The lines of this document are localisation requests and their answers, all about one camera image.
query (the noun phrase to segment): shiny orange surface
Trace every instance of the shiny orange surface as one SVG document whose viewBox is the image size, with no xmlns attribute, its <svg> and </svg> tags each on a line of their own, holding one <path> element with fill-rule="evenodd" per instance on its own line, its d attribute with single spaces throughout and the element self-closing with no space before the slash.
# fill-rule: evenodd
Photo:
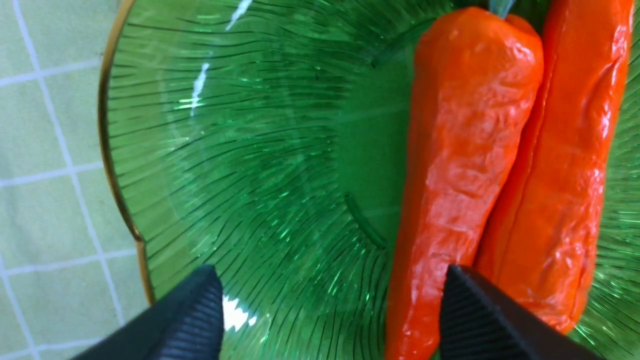
<svg viewBox="0 0 640 360">
<path fill-rule="evenodd" d="M 542 80 L 526 21 L 480 8 L 444 15 L 415 54 L 407 178 L 387 311 L 387 360 L 439 341 L 449 263 L 471 265 Z"/>
<path fill-rule="evenodd" d="M 633 0 L 555 0 L 545 75 L 476 268 L 567 333 L 593 280 L 607 156 L 627 79 Z"/>
</svg>

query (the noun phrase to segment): gold rim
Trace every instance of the gold rim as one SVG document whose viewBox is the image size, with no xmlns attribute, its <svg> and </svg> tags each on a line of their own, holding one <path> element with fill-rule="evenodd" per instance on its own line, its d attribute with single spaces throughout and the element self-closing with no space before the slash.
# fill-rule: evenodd
<svg viewBox="0 0 640 360">
<path fill-rule="evenodd" d="M 127 22 L 131 8 L 136 0 L 123 0 L 118 9 L 116 19 L 111 28 L 109 34 L 109 40 L 104 50 L 104 57 L 102 58 L 102 67 L 100 68 L 100 87 L 98 90 L 98 136 L 100 138 L 100 152 L 102 153 L 102 162 L 104 163 L 104 170 L 107 173 L 107 180 L 109 187 L 111 188 L 111 194 L 116 200 L 120 214 L 124 219 L 125 224 L 129 228 L 129 231 L 136 240 L 136 250 L 138 251 L 138 265 L 140 267 L 140 276 L 142 278 L 142 286 L 145 289 L 145 295 L 149 304 L 153 304 L 156 301 L 156 296 L 151 287 L 151 279 L 149 277 L 149 271 L 147 266 L 147 253 L 145 250 L 145 239 L 138 231 L 136 224 L 133 221 L 133 217 L 129 212 L 129 208 L 124 201 L 124 196 L 118 185 L 118 179 L 116 178 L 115 169 L 113 167 L 113 158 L 111 157 L 111 146 L 109 144 L 109 131 L 108 131 L 108 101 L 109 101 L 109 80 L 111 78 L 111 67 L 113 66 L 113 58 L 116 54 L 116 48 L 118 47 L 118 41 L 122 30 Z"/>
</svg>

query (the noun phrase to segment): white grid line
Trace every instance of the white grid line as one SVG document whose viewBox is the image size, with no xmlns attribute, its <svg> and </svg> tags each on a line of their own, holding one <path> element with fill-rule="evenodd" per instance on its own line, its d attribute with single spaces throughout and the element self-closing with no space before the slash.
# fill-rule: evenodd
<svg viewBox="0 0 640 360">
<path fill-rule="evenodd" d="M 101 339 L 87 339 L 87 340 L 77 340 L 71 341 L 68 343 L 61 344 L 45 344 L 38 345 L 35 347 L 36 351 L 46 351 L 46 350 L 66 350 L 68 348 L 74 347 L 90 347 L 96 343 L 98 343 Z M 27 356 L 31 354 L 31 349 L 20 350 L 16 352 L 10 352 L 9 354 L 0 355 L 0 360 L 12 360 L 17 359 L 19 357 Z"/>
<path fill-rule="evenodd" d="M 57 170 L 41 172 L 39 174 L 20 176 L 14 179 L 0 179 L 0 188 L 6 188 L 7 186 L 17 186 L 24 185 L 28 183 L 34 183 L 35 181 L 41 181 L 46 179 L 51 179 L 53 177 L 78 174 L 84 171 L 96 170 L 102 168 L 102 162 L 89 163 L 84 165 L 78 165 L 71 169 L 69 168 L 59 168 Z"/>
<path fill-rule="evenodd" d="M 40 360 L 40 354 L 36 349 L 35 342 L 33 341 L 33 336 L 31 335 L 31 331 L 29 330 L 29 325 L 27 325 L 27 320 L 24 318 L 24 314 L 22 313 L 22 309 L 20 308 L 20 304 L 18 303 L 18 298 L 15 296 L 13 288 L 9 283 L 9 277 L 4 270 L 4 259 L 2 257 L 2 254 L 0 254 L 0 277 L 2 277 L 6 294 L 9 297 L 9 302 L 11 303 L 11 307 L 13 308 L 13 312 L 15 313 L 15 318 L 18 320 L 18 323 L 20 324 L 20 328 L 22 329 L 22 333 L 24 335 L 24 339 L 27 341 L 27 346 L 29 347 L 28 353 L 31 354 L 34 359 Z"/>
<path fill-rule="evenodd" d="M 4 272 L 7 276 L 13 276 L 18 274 L 28 274 L 30 272 L 50 272 L 50 271 L 68 268 L 71 266 L 83 265 L 83 264 L 88 264 L 94 261 L 100 261 L 102 258 L 104 259 L 124 258 L 127 256 L 133 256 L 136 254 L 137 254 L 136 249 L 119 250 L 119 251 L 113 251 L 113 252 L 106 252 L 102 256 L 92 255 L 92 256 L 86 256 L 84 258 L 79 258 L 79 259 L 59 261 L 57 263 L 49 263 L 44 265 L 29 265 L 29 266 L 21 266 L 18 268 L 5 269 Z"/>
<path fill-rule="evenodd" d="M 71 160 L 71 155 L 69 154 L 69 150 L 67 148 L 67 141 L 64 137 L 64 134 L 62 133 L 60 122 L 58 121 L 58 117 L 56 115 L 53 102 L 51 101 L 51 95 L 49 94 L 49 89 L 47 88 L 47 85 L 44 82 L 44 77 L 42 76 L 42 71 L 40 70 L 40 63 L 38 62 L 38 56 L 36 55 L 35 47 L 31 41 L 31 37 L 29 36 L 29 31 L 24 21 L 24 17 L 22 16 L 22 10 L 20 9 L 19 0 L 13 0 L 13 9 L 15 11 L 15 16 L 18 20 L 18 25 L 20 27 L 20 32 L 22 33 L 24 43 L 29 52 L 29 57 L 31 58 L 31 64 L 33 65 L 33 68 L 37 75 L 36 78 L 38 80 L 38 84 L 40 85 L 40 89 L 44 97 L 45 105 L 47 107 L 47 112 L 49 113 L 51 122 L 53 123 L 53 127 L 56 132 L 56 137 L 58 138 L 58 142 L 60 143 L 62 155 L 65 159 L 65 163 L 67 164 L 68 169 L 71 171 L 74 166 Z M 89 215 L 89 210 L 86 207 L 84 196 L 82 194 L 82 189 L 80 189 L 80 182 L 78 181 L 78 177 L 76 173 L 71 172 L 71 180 L 74 184 L 74 189 L 76 191 L 78 202 L 80 203 L 80 210 L 82 211 L 84 221 L 86 223 L 87 230 L 89 232 L 89 237 L 91 238 L 93 246 L 95 247 L 96 253 L 99 257 L 100 264 L 102 265 L 102 271 L 104 272 L 104 277 L 105 277 L 105 280 L 107 281 L 107 286 L 109 287 L 111 300 L 113 301 L 113 307 L 115 308 L 115 311 L 116 311 L 116 317 L 118 318 L 118 322 L 120 323 L 120 325 L 124 325 L 125 320 L 124 320 L 124 315 L 122 313 L 122 307 L 118 299 L 118 294 L 116 293 L 115 285 L 113 284 L 113 279 L 111 278 L 111 272 L 109 271 L 107 262 L 104 259 L 102 245 L 100 244 L 100 241 L 98 240 L 98 235 L 95 232 L 95 228 L 93 226 L 91 216 Z"/>
<path fill-rule="evenodd" d="M 102 62 L 101 59 L 96 58 L 92 60 L 80 61 L 79 63 L 71 63 L 71 64 L 62 65 L 59 67 L 52 67 L 50 69 L 45 69 L 40 71 L 40 76 L 43 76 L 46 78 L 47 76 L 60 75 L 60 74 L 65 74 L 67 72 L 73 72 L 73 71 L 78 71 L 83 69 L 91 69 L 91 68 L 100 66 L 101 62 Z M 8 78 L 1 78 L 0 88 L 3 86 L 25 83 L 27 81 L 36 80 L 36 79 L 38 79 L 37 72 L 28 72 L 27 74 L 10 76 Z"/>
</svg>

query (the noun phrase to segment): wrinkled carrot skin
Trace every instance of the wrinkled carrot skin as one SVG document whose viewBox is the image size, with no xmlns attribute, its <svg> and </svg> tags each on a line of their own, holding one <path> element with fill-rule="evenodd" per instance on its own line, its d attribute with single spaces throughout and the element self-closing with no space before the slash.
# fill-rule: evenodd
<svg viewBox="0 0 640 360">
<path fill-rule="evenodd" d="M 605 170 L 628 70 L 633 0 L 555 0 L 545 75 L 475 268 L 557 330 L 593 281 Z"/>
<path fill-rule="evenodd" d="M 438 346 L 447 265 L 473 263 L 542 80 L 542 43 L 521 18 L 466 8 L 434 22 L 414 64 L 387 360 Z"/>
</svg>

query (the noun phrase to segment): green glass plate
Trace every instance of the green glass plate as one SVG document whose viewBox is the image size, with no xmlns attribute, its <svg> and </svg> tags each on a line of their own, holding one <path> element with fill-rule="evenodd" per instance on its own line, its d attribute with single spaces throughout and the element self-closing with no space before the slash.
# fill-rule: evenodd
<svg viewBox="0 0 640 360">
<path fill-rule="evenodd" d="M 381 359 L 413 47 L 471 3 L 125 0 L 100 136 L 150 299 L 213 263 L 223 359 Z M 547 3 L 514 11 L 539 29 Z M 638 54 L 572 334 L 608 359 L 640 357 Z"/>
</svg>

